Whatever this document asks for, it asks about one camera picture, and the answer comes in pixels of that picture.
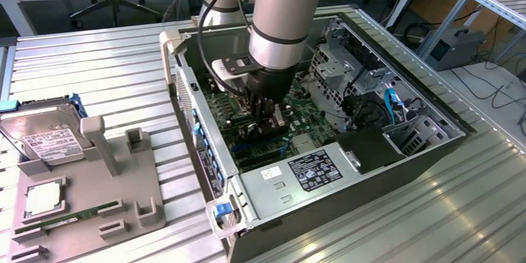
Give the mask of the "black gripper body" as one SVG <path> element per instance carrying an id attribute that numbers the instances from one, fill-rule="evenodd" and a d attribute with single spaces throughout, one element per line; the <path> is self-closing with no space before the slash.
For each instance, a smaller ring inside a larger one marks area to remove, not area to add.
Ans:
<path id="1" fill-rule="evenodd" d="M 247 76 L 247 90 L 251 95 L 260 99 L 269 99 L 273 103 L 281 103 L 288 94 L 296 67 L 273 70 L 263 67 Z"/>

